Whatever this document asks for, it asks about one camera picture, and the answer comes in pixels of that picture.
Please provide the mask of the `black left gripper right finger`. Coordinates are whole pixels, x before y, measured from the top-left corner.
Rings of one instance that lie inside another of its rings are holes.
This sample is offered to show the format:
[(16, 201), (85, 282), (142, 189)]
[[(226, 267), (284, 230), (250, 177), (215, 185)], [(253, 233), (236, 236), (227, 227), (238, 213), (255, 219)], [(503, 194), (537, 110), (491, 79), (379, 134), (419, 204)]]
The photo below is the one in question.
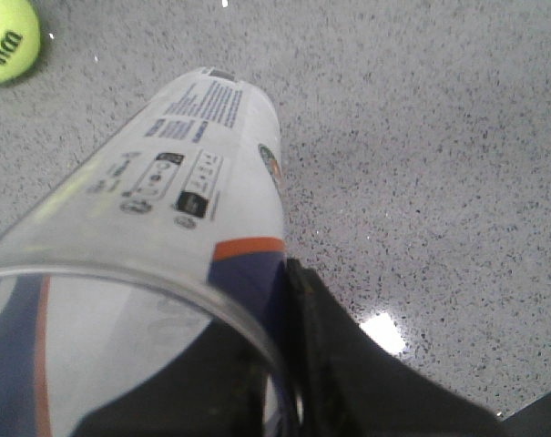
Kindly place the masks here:
[(297, 259), (286, 263), (285, 358), (304, 436), (504, 436), (480, 407), (372, 340)]

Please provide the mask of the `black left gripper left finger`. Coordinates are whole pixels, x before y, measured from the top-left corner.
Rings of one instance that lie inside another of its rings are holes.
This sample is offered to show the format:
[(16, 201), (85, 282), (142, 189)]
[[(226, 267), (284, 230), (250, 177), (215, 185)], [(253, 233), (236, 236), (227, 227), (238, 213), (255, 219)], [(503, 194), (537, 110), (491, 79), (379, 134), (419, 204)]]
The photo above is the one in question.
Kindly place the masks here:
[(90, 338), (72, 435), (274, 435), (275, 344), (255, 320), (118, 316)]

